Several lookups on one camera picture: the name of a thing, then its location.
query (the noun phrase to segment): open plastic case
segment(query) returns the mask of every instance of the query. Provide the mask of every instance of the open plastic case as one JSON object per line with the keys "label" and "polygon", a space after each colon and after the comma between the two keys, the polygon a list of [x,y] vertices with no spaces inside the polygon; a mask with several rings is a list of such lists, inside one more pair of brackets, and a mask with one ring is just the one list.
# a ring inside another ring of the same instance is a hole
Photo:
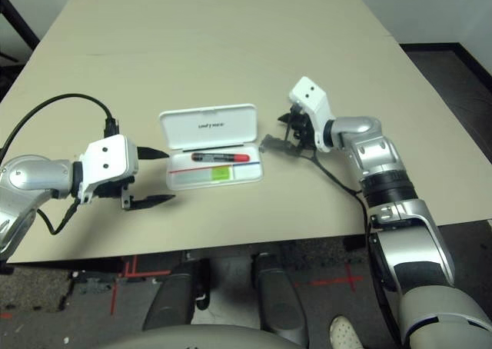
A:
{"label": "open plastic case", "polygon": [[[256,107],[217,107],[165,111],[159,115],[162,131],[172,152],[166,183],[171,190],[259,181],[263,178],[258,146]],[[193,161],[193,153],[249,155],[247,162]]]}

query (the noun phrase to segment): tabletop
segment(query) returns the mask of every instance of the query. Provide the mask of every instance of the tabletop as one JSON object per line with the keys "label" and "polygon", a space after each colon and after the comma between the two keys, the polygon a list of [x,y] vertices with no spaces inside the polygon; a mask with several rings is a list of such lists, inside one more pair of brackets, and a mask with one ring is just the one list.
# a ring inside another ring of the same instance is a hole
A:
{"label": "tabletop", "polygon": [[[440,96],[361,0],[69,0],[0,104],[0,139],[35,105],[61,93],[102,100],[135,144],[167,151],[162,111],[252,103],[258,139],[306,75],[336,116],[372,115],[398,148],[438,224],[492,216],[492,166]],[[6,159],[78,159],[101,138],[90,102],[59,101],[22,129]],[[321,155],[344,183],[339,153]],[[316,238],[363,231],[358,204],[312,163],[267,151],[255,183],[176,191],[159,206],[123,211],[117,199],[81,206],[51,236],[36,219],[10,262],[143,254]],[[140,161],[136,198],[171,193],[166,161]],[[58,224],[71,200],[42,209]]]}

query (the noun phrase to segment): white shoe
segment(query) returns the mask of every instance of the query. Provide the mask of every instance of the white shoe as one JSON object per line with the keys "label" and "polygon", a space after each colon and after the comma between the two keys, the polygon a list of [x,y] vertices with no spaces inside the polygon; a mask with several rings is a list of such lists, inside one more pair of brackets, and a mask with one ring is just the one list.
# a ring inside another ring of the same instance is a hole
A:
{"label": "white shoe", "polygon": [[364,349],[354,327],[344,316],[337,316],[331,322],[330,342],[333,349]]}

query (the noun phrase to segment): sticker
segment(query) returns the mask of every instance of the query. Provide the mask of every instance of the sticker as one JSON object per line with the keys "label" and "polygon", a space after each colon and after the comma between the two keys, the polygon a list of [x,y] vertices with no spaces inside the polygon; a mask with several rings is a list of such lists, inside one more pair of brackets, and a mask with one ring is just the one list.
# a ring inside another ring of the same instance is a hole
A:
{"label": "sticker", "polygon": [[230,177],[229,166],[212,168],[212,181],[229,180]]}

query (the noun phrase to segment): wall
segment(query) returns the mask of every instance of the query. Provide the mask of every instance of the wall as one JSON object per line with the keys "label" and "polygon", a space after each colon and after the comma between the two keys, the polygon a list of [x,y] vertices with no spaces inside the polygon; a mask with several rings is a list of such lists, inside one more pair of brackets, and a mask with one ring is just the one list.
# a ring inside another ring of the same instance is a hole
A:
{"label": "wall", "polygon": [[[67,0],[11,0],[41,38]],[[461,42],[492,73],[491,0],[364,0],[400,43]],[[0,18],[0,50],[26,61],[30,50]]]}
{"label": "wall", "polygon": [[[35,34],[42,38],[67,0],[10,0],[10,2]],[[32,53],[3,16],[0,16],[0,51],[21,61],[27,61]],[[8,65],[9,62],[0,58],[0,64]]]}
{"label": "wall", "polygon": [[460,42],[492,74],[492,0],[363,1],[398,42]]}
{"label": "wall", "polygon": [[458,41],[492,75],[492,0],[472,0]]}

